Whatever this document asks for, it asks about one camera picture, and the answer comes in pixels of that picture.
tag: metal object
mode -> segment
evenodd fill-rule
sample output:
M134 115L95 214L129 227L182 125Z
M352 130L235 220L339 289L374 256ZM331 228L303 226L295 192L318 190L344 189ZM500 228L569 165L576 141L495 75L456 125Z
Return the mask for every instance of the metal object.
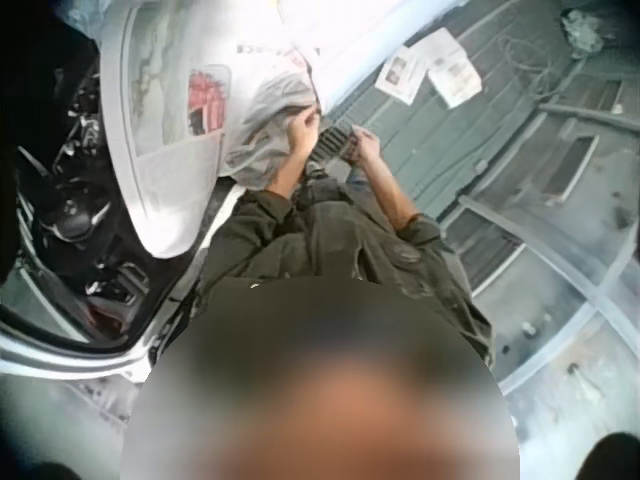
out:
M590 110L580 107L570 107L567 105L551 105L548 103L543 103L539 105L538 108L543 112L559 115L572 115L586 120L606 123L617 128L629 130L630 132L640 133L640 120L623 115L616 115L614 113L601 112L598 110Z
M640 356L638 331L624 312L608 297L602 288L591 283L582 272L546 245L534 233L520 227L515 222L469 197L461 197L460 203L512 235L520 238L529 249L535 252L551 268L563 276L576 290L582 293L585 298L611 322L611 325L620 333L624 341L629 345L629 348L631 348L636 355Z

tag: cloth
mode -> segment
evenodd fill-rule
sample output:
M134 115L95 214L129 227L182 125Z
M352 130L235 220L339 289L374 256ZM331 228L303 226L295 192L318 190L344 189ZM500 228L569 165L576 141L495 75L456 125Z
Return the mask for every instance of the cloth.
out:
M395 288L425 307L425 321L453 325L482 359L493 362L492 328L449 265L454 252L438 225L415 217L395 232L365 188L314 179L289 201L247 192L213 237L196 317L206 317L217 288L254 288L300 276L355 278Z

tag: person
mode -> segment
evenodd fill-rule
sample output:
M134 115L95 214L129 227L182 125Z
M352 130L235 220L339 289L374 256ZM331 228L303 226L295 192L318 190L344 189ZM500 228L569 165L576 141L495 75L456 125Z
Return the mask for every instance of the person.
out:
M288 159L213 236L122 480L518 478L459 262L371 132L354 127L346 183L308 162L319 123L315 107L291 121Z
M397 289L423 304L425 316L452 324L487 365L492 327L474 307L461 263L440 229L403 193L383 160L380 141L354 126L345 184L307 168L319 138L311 106L288 127L290 154L263 191L248 191L214 235L197 315L218 288L255 288L292 277L355 278Z

